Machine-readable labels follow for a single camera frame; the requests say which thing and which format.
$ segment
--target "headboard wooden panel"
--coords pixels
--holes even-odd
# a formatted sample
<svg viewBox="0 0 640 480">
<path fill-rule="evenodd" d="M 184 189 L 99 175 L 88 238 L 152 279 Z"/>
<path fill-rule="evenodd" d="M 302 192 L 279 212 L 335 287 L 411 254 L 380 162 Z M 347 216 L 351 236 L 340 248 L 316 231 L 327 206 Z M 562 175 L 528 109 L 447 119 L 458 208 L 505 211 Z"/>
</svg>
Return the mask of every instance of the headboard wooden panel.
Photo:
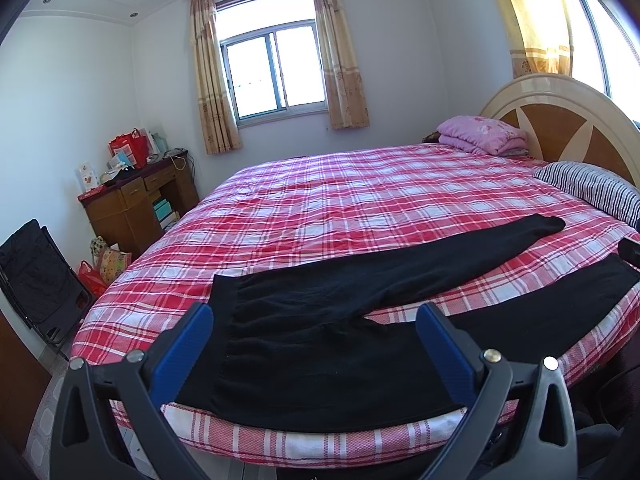
<svg viewBox="0 0 640 480">
<path fill-rule="evenodd" d="M 577 160 L 640 187 L 640 131 L 606 95 L 558 74 L 531 74 L 503 86 L 484 117 L 526 130 L 529 153 L 548 162 Z"/>
</svg>

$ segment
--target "window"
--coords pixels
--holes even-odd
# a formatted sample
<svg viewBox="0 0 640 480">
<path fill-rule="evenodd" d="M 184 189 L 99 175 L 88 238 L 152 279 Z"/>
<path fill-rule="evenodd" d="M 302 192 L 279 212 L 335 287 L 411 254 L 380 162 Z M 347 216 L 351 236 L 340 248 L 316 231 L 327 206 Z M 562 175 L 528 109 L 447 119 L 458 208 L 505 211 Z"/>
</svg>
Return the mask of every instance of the window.
<svg viewBox="0 0 640 480">
<path fill-rule="evenodd" d="M 640 121 L 640 56 L 618 20 L 599 0 L 571 0 L 573 76 L 609 96 Z"/>
<path fill-rule="evenodd" d="M 326 110 L 313 0 L 220 10 L 216 31 L 239 124 Z"/>
</svg>

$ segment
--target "black chair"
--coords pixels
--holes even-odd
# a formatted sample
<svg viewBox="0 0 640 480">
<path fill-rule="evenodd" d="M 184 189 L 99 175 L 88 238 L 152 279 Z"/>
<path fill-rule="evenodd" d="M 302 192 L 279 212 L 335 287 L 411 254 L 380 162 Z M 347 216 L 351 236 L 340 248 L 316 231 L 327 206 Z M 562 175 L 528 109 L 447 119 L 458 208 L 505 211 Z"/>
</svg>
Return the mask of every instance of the black chair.
<svg viewBox="0 0 640 480">
<path fill-rule="evenodd" d="M 37 220 L 0 246 L 0 288 L 27 326 L 56 353 L 95 303 Z"/>
</svg>

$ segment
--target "yellow curtain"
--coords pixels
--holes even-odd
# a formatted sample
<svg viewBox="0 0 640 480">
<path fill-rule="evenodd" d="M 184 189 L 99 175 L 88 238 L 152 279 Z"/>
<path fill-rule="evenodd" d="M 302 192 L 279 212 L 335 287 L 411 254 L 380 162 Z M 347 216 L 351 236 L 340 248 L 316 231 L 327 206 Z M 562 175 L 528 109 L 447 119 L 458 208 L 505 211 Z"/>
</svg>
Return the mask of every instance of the yellow curtain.
<svg viewBox="0 0 640 480">
<path fill-rule="evenodd" d="M 511 44 L 513 77 L 571 75 L 574 55 L 570 0 L 498 0 Z"/>
<path fill-rule="evenodd" d="M 334 130 L 369 126 L 362 77 L 341 0 L 314 0 L 329 118 Z"/>
<path fill-rule="evenodd" d="M 191 0 L 191 44 L 198 85 L 198 110 L 209 154 L 242 147 L 226 89 L 215 16 L 213 0 Z"/>
</svg>

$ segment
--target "red bag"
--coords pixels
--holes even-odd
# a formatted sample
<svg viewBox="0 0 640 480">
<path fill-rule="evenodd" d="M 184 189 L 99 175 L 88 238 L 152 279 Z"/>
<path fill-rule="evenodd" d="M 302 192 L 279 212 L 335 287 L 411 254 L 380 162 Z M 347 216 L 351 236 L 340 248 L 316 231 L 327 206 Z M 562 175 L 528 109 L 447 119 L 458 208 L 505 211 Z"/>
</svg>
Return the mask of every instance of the red bag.
<svg viewBox="0 0 640 480">
<path fill-rule="evenodd" d="M 111 155 L 122 151 L 136 168 L 146 166 L 146 158 L 149 156 L 146 137 L 135 129 L 130 134 L 119 135 L 109 143 Z"/>
<path fill-rule="evenodd" d="M 82 260 L 78 269 L 78 278 L 82 284 L 97 298 L 100 298 L 107 290 L 107 284 L 104 283 L 100 272 L 95 270 L 88 262 Z"/>
</svg>

